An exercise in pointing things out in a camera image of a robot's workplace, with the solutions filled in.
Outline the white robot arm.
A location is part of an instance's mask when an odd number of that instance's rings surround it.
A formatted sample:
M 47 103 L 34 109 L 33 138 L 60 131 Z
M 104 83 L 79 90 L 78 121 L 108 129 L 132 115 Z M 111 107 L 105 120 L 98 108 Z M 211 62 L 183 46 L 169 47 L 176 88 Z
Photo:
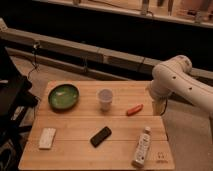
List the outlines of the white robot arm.
M 213 87 L 192 78 L 189 75 L 191 70 L 192 62 L 184 55 L 158 63 L 152 69 L 149 94 L 153 100 L 159 101 L 175 93 L 213 118 Z

